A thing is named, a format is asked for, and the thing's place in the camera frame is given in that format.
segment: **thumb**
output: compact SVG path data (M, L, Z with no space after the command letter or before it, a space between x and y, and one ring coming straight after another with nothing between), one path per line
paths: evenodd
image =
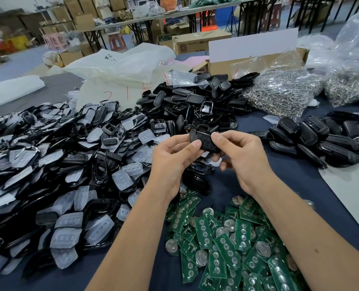
M187 145L184 149L178 151L176 153L176 157L181 163L184 163L192 156L194 155L197 156L198 152L200 151L200 148L201 148L201 141L200 140L193 141L189 145Z
M221 134L213 132L211 135L211 139L214 144L219 147L226 155L229 157L233 157L233 154L240 149L234 143L230 142L227 138L223 137Z

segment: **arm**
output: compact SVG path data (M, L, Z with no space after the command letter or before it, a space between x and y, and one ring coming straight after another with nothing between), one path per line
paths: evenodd
M154 149L150 178L86 291L148 290L167 207L200 147L200 140L179 135Z
M260 139L228 131L212 140L240 186L263 208L313 291L359 290L359 252L271 170Z

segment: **floor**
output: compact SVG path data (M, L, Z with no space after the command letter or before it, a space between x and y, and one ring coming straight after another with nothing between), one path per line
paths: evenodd
M334 21L334 16L337 12L338 4L333 6L332 12L328 18L327 26L322 34L329 36L332 39L335 39L340 29L345 23L345 18L348 15L348 12L352 6L352 1L345 2L340 10L337 20ZM294 6L293 13L299 8L299 6ZM290 7L284 8L281 15L281 26L279 29L285 29L287 24L287 19L289 16ZM319 33L321 30L319 25L315 27L312 33ZM233 28L233 36L236 36L235 27ZM308 29L303 28L299 32L299 36L308 34ZM132 43L132 34L123 35L124 40L128 48L133 48L134 44ZM42 55L46 53L48 49L45 46L39 46L32 49L27 49L25 51L17 52L10 55L11 60L9 62L3 63L0 65L0 81L7 79L17 78L29 74L37 74L39 76L45 76L47 73L47 68L43 64ZM202 56L208 55L207 51L197 52L197 53L187 53L177 56L177 60L184 61L190 56Z

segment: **hand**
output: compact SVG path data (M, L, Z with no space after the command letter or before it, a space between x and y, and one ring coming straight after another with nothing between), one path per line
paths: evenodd
M189 135L168 138L154 148L150 177L147 185L164 197L169 203L180 189L181 176L185 168L199 158L201 141L189 142Z
M254 195L257 186L274 175L259 137L231 130L213 133L211 138L221 149L219 154L213 156L213 161L228 156L220 163L221 171L233 168L241 188L248 194Z

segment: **fingernail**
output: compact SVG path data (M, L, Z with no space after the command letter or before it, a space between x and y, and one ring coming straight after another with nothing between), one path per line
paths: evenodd
M211 135L211 138L212 138L212 140L217 141L217 140L219 140L221 138L221 134L213 132L212 135Z
M196 140L192 142L192 145L196 148L200 148L201 147L201 141L200 140Z

